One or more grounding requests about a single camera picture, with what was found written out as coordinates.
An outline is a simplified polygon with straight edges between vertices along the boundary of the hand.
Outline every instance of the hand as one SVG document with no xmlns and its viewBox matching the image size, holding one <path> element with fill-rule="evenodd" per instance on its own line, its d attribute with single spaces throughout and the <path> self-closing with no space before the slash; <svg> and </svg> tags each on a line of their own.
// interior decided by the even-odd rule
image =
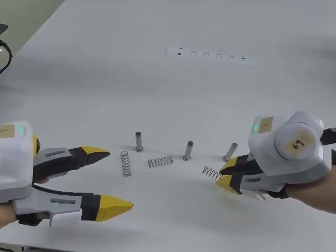
<svg viewBox="0 0 336 252">
<path fill-rule="evenodd" d="M 287 195 L 315 209 L 336 214 L 336 166 L 324 178 L 299 185 L 287 185 Z"/>
<path fill-rule="evenodd" d="M 44 184 L 47 183 L 49 179 L 45 179 L 39 182 L 39 184 Z M 40 219 L 47 219 L 49 218 L 48 213 L 39 213 L 38 217 Z M 12 203 L 3 203 L 0 204 L 0 228 L 3 228 L 4 226 L 15 222 L 16 221 L 16 214 L 13 209 Z"/>
</svg>

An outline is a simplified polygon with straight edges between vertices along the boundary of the number label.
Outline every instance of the number label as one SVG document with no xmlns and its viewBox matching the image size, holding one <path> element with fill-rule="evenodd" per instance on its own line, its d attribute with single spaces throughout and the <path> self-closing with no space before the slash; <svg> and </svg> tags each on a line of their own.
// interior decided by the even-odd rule
<svg viewBox="0 0 336 252">
<path fill-rule="evenodd" d="M 259 134 L 270 132 L 272 130 L 273 117 L 266 117 L 260 121 Z"/>
<path fill-rule="evenodd" d="M 314 138 L 308 131 L 299 131 L 287 144 L 287 151 L 293 156 L 299 156 L 309 146 L 314 144 Z"/>
<path fill-rule="evenodd" d="M 12 138 L 14 137 L 14 132 L 13 124 L 0 125 L 0 138 Z"/>
</svg>

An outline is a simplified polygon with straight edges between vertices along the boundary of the metal peg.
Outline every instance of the metal peg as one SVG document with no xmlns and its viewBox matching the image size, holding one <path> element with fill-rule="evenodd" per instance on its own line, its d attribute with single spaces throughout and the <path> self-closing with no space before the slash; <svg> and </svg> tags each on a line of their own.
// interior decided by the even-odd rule
<svg viewBox="0 0 336 252">
<path fill-rule="evenodd" d="M 189 161 L 191 158 L 191 151 L 193 150 L 194 142 L 189 141 L 187 144 L 187 148 L 185 149 L 185 153 L 183 155 L 184 161 Z"/>
<path fill-rule="evenodd" d="M 142 152 L 143 151 L 143 146 L 142 146 L 141 132 L 140 131 L 135 133 L 135 142 L 136 142 L 136 147 L 135 147 L 136 152 Z"/>
<path fill-rule="evenodd" d="M 238 147 L 238 143 L 232 143 L 231 144 L 230 149 L 227 151 L 227 153 L 223 157 L 223 160 L 225 162 L 228 162 L 232 158 L 232 156 L 235 153 L 237 147 Z"/>
</svg>

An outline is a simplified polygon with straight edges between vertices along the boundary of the electrical outlet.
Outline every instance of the electrical outlet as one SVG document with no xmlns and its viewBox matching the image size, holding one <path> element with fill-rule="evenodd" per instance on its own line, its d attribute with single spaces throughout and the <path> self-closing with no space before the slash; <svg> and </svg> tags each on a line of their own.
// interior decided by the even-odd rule
<svg viewBox="0 0 336 252">
<path fill-rule="evenodd" d="M 170 57 L 193 58 L 211 60 L 223 63 L 234 63 L 244 65 L 255 65 L 256 62 L 246 55 L 234 54 L 231 52 L 215 52 L 210 50 L 191 49 L 184 46 L 168 46 L 166 55 Z"/>
</svg>

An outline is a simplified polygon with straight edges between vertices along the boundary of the metal spring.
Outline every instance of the metal spring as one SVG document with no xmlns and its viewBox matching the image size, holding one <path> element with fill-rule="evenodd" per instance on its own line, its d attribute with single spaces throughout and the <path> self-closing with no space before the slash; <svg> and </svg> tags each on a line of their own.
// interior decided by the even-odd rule
<svg viewBox="0 0 336 252">
<path fill-rule="evenodd" d="M 130 176 L 132 173 L 131 173 L 130 158 L 127 151 L 122 151 L 120 153 L 120 160 L 121 160 L 122 174 L 124 175 L 124 177 Z"/>
<path fill-rule="evenodd" d="M 208 166 L 204 166 L 202 173 L 207 175 L 208 177 L 213 178 L 215 181 L 223 177 L 223 175 L 221 175 L 219 172 L 209 168 Z"/>
<path fill-rule="evenodd" d="M 172 156 L 159 157 L 157 159 L 148 159 L 149 168 L 173 163 Z"/>
</svg>

